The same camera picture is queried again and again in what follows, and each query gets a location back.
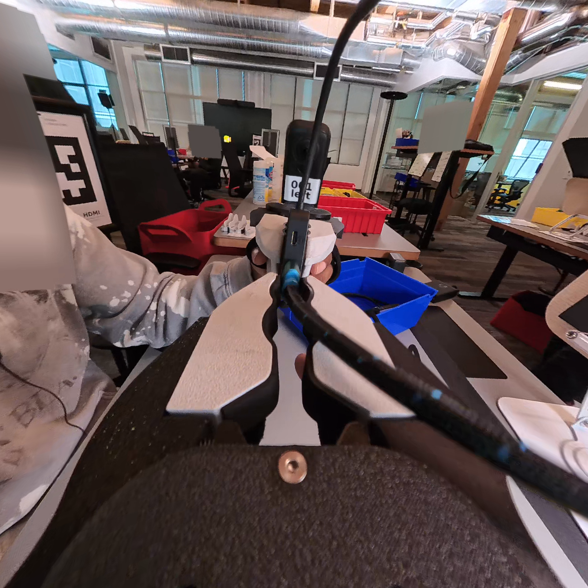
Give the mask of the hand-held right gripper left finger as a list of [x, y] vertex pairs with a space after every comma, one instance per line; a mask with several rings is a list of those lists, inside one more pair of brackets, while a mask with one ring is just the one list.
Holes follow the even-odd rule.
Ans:
[[172, 415], [230, 420], [250, 430], [279, 399], [277, 305], [280, 280], [268, 273], [210, 315], [168, 401]]

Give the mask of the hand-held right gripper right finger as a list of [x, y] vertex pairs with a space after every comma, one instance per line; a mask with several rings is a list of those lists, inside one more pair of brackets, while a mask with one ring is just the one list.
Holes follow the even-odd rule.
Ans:
[[[371, 318], [354, 302], [342, 296], [315, 277], [306, 279], [307, 301], [321, 319], [337, 328], [377, 359], [393, 366], [388, 351], [378, 335]], [[313, 373], [321, 386], [332, 390], [334, 398], [342, 401], [356, 414], [371, 419], [409, 419], [415, 414], [394, 400], [367, 378], [338, 358], [325, 344], [312, 336], [310, 352]]]

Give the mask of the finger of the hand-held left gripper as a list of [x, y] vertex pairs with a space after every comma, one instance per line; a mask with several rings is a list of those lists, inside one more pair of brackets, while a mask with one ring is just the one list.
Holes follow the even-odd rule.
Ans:
[[266, 257], [268, 272], [278, 273], [288, 218], [266, 213], [255, 227], [257, 248]]
[[331, 224], [310, 224], [307, 232], [303, 276], [311, 274], [313, 265], [324, 261], [332, 253], [336, 234]]

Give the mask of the blue storage bin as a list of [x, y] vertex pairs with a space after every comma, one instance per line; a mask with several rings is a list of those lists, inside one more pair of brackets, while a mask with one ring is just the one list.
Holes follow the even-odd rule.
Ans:
[[303, 299], [328, 324], [368, 348], [371, 327], [380, 323], [397, 335], [416, 326], [437, 290], [370, 259], [343, 262], [330, 285], [306, 279]]

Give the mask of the person's left forearm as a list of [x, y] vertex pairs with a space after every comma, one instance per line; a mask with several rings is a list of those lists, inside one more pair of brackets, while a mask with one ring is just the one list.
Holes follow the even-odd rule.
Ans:
[[253, 283], [246, 257], [213, 262], [197, 276], [160, 273], [146, 258], [120, 249], [64, 206], [75, 283], [55, 291], [61, 334], [78, 351], [88, 333], [119, 348], [163, 348], [227, 298]]

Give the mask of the person's left hand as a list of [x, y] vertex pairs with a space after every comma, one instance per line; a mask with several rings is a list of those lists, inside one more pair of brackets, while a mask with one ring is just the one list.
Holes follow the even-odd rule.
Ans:
[[[333, 254], [329, 254], [324, 260], [314, 264], [310, 275], [322, 283], [327, 283], [332, 277], [334, 268], [332, 266]], [[251, 253], [251, 274], [253, 280], [257, 280], [266, 274], [268, 258], [256, 247]]]

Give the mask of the row of white dropper bottles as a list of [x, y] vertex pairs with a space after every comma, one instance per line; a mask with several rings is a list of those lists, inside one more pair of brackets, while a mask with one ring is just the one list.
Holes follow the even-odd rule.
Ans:
[[230, 213], [220, 227], [221, 235], [229, 238], [252, 239], [255, 236], [255, 227], [245, 215], [239, 216]]

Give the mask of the red ribbed bin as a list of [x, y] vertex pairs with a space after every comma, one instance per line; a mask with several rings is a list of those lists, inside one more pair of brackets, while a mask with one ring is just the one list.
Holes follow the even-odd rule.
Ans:
[[345, 233], [379, 235], [392, 210], [368, 198], [349, 198], [346, 196], [321, 195], [320, 209], [327, 210], [339, 219]]

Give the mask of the wipes canister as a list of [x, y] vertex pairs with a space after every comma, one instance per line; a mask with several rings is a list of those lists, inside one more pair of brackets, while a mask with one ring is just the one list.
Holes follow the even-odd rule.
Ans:
[[258, 206], [266, 206], [272, 198], [274, 158], [259, 159], [253, 163], [253, 202]]

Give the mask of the wooden table with bins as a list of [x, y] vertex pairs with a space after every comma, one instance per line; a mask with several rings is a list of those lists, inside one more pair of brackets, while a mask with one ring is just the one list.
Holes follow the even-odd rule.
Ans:
[[[237, 249], [238, 252], [245, 250], [248, 241], [248, 237], [232, 237], [221, 229], [212, 238], [214, 245], [226, 250]], [[386, 224], [380, 234], [344, 232], [336, 245], [342, 256], [351, 258], [383, 259], [388, 253], [401, 254], [406, 260], [418, 261], [420, 258], [420, 250]]]

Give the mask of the large black monitor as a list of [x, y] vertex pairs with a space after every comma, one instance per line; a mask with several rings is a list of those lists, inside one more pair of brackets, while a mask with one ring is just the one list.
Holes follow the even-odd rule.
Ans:
[[249, 103], [231, 100], [229, 103], [203, 102], [203, 120], [206, 126], [216, 128], [223, 140], [231, 137], [238, 149], [253, 144], [253, 136], [261, 136], [263, 129], [272, 129], [272, 110], [251, 107]]

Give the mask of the red tote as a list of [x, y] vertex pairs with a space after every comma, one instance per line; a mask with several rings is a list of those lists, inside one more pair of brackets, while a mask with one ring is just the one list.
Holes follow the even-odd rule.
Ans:
[[224, 199], [202, 202], [160, 219], [141, 223], [138, 234], [142, 255], [160, 273], [198, 275], [216, 254], [239, 254], [234, 247], [216, 246], [214, 235], [232, 212]]

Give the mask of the black office chair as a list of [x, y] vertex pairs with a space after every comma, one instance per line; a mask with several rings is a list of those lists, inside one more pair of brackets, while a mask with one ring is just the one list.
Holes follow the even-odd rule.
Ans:
[[429, 183], [407, 174], [404, 178], [400, 197], [393, 203], [396, 212], [388, 221], [392, 228], [414, 227], [418, 216], [426, 216], [432, 208], [431, 194], [435, 188]]

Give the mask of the black floor lamp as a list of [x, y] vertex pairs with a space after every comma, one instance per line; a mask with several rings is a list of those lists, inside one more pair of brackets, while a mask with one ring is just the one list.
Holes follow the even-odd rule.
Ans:
[[399, 92], [399, 91], [385, 91], [380, 94], [380, 97], [387, 100], [388, 105], [387, 105], [387, 111], [386, 111], [386, 119], [385, 119], [385, 123], [384, 123], [383, 129], [382, 129], [382, 136], [381, 136], [380, 143], [379, 143], [378, 155], [376, 158], [376, 166], [375, 166], [375, 170], [374, 170], [372, 181], [371, 181], [371, 189], [370, 189], [370, 193], [369, 193], [370, 200], [373, 200], [373, 197], [376, 192], [376, 184], [377, 184], [377, 180], [378, 180], [378, 174], [379, 174], [379, 170], [380, 170], [381, 163], [382, 163], [383, 151], [384, 151], [384, 147], [385, 147], [385, 143], [386, 143], [386, 139], [387, 139], [387, 133], [388, 133], [389, 126], [390, 126], [389, 124], [390, 124], [390, 120], [392, 117], [394, 105], [397, 101], [407, 99], [408, 94], [406, 94], [404, 92]]

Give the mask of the white paper sheets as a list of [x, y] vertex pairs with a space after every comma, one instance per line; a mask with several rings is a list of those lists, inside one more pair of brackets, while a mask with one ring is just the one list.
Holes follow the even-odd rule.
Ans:
[[427, 170], [429, 169], [432, 170], [432, 173], [424, 181], [439, 183], [452, 155], [453, 151], [420, 153], [411, 165], [409, 174], [413, 177], [421, 178], [428, 173]]

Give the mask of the black lectern stand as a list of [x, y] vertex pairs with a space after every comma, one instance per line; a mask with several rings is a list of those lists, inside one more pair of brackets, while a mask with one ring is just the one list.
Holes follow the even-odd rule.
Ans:
[[452, 193], [452, 186], [461, 160], [481, 157], [488, 160], [494, 147], [467, 139], [461, 150], [417, 153], [417, 146], [396, 145], [401, 158], [413, 160], [407, 172], [401, 198], [394, 204], [396, 212], [386, 224], [402, 236], [418, 234], [417, 247], [426, 251], [435, 239], [440, 213]]

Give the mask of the small black adapter box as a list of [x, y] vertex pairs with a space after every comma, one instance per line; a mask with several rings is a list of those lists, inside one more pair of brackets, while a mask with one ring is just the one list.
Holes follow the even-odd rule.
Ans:
[[430, 302], [431, 304], [438, 304], [446, 300], [455, 298], [460, 292], [459, 288], [448, 285], [447, 283], [438, 280], [425, 282], [424, 285], [436, 290], [436, 294], [433, 296]]

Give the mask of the black folding board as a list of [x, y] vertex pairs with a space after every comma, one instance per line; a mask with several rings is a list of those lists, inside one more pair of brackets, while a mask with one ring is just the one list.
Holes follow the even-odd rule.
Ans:
[[138, 227], [191, 209], [163, 143], [115, 143], [99, 135], [98, 154], [126, 249], [142, 255]]

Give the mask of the red storage box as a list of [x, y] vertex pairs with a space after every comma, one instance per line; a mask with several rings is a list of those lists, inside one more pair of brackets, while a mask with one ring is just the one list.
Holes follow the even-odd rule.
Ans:
[[543, 353], [553, 334], [545, 314], [551, 298], [525, 290], [508, 298], [490, 321], [492, 327]]

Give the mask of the framed tag sign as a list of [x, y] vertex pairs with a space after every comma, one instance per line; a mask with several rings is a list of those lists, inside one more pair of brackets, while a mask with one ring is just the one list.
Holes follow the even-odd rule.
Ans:
[[110, 195], [103, 179], [90, 108], [41, 97], [34, 98], [33, 103], [63, 203], [100, 229], [112, 226]]

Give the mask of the white metal stand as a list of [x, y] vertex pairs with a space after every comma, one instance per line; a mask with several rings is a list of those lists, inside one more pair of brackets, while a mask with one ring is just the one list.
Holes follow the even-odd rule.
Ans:
[[587, 395], [579, 407], [515, 398], [497, 405], [526, 448], [587, 482]]

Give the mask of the wooden table with black legs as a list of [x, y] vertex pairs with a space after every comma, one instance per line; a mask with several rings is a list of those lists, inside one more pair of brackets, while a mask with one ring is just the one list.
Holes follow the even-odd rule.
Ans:
[[478, 215], [476, 220], [487, 224], [487, 237], [504, 246], [481, 292], [460, 292], [462, 297], [504, 302], [496, 295], [504, 277], [519, 253], [547, 263], [565, 276], [579, 276], [587, 270], [587, 246], [577, 246], [540, 228], [515, 223], [515, 218]]

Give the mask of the beige cardboard stand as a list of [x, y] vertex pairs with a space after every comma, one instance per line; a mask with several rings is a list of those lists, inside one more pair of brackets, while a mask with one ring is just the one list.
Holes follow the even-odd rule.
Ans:
[[567, 181], [562, 211], [566, 215], [587, 216], [587, 178], [570, 178]]

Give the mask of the black tilted panel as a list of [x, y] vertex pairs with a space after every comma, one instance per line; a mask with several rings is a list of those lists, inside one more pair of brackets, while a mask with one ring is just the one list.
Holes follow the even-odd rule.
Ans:
[[569, 163], [573, 178], [587, 179], [587, 137], [568, 138], [562, 148]]

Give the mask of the slim silver ventilation duct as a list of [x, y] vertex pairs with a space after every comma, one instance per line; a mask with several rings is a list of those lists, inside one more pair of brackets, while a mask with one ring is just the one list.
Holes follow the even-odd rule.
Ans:
[[[145, 58], [148, 61], [182, 65], [202, 65], [278, 75], [305, 77], [323, 80], [327, 73], [327, 63], [301, 61], [261, 55], [243, 55], [228, 51], [214, 51], [200, 48], [174, 47], [157, 43], [144, 44]], [[383, 88], [393, 88], [396, 70], [380, 70], [353, 65], [338, 65], [334, 75], [335, 82], [348, 82]]]

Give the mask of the wooden post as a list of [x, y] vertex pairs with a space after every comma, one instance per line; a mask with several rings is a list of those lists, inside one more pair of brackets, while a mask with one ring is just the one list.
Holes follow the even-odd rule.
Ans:
[[[481, 83], [477, 90], [473, 112], [470, 117], [466, 138], [478, 140], [482, 127], [486, 121], [492, 100], [504, 75], [506, 64], [516, 43], [520, 28], [526, 17], [527, 10], [519, 7], [507, 11], [497, 27], [495, 41], [486, 68], [481, 76]], [[463, 179], [467, 161], [453, 154], [450, 157], [445, 170], [443, 181], [437, 189], [437, 196], [443, 199], [437, 201], [437, 216], [435, 218], [434, 231], [441, 231], [452, 207], [450, 190], [458, 189]]]

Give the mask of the large silver ventilation duct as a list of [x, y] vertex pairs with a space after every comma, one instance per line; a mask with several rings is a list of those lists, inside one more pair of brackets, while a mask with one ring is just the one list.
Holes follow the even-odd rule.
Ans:
[[201, 19], [208, 14], [270, 17], [287, 21], [319, 15], [309, 11], [227, 1], [41, 1], [40, 3], [62, 13], [123, 19], [150, 17], [162, 18], [164, 21]]

